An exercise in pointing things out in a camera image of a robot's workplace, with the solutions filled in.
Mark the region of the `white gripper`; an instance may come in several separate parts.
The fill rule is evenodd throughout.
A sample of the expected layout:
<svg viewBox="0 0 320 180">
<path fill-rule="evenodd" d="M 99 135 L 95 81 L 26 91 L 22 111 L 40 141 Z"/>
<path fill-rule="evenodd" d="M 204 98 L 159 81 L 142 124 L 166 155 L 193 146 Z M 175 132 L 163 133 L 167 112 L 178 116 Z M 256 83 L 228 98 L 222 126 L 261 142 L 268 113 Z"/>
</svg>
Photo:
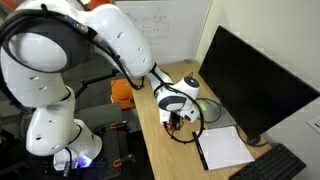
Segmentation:
<svg viewBox="0 0 320 180">
<path fill-rule="evenodd" d="M 159 117 L 161 123 L 169 122 L 169 120 L 174 116 L 177 116 L 181 119 L 186 119 L 193 123 L 198 118 L 198 111 L 194 107 L 191 107 L 188 110 L 183 110 L 177 105 L 169 105 L 167 107 L 159 108 Z"/>
</svg>

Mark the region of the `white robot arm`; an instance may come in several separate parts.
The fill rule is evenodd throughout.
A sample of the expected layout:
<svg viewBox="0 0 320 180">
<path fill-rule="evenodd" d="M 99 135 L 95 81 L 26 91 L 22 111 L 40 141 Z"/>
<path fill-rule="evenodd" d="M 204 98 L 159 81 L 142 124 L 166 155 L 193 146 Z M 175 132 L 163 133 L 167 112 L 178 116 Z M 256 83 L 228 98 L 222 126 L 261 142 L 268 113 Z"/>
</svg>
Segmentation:
<svg viewBox="0 0 320 180">
<path fill-rule="evenodd" d="M 171 114 L 190 122 L 198 118 L 198 82 L 185 77 L 173 83 L 153 60 L 145 37 L 117 6 L 85 11 L 70 0 L 25 0 L 1 25 L 1 82 L 15 106 L 33 112 L 27 150 L 52 157 L 56 170 L 88 167 L 103 146 L 75 118 L 75 94 L 61 76 L 92 52 L 128 80 L 150 82 L 161 119 Z"/>
</svg>

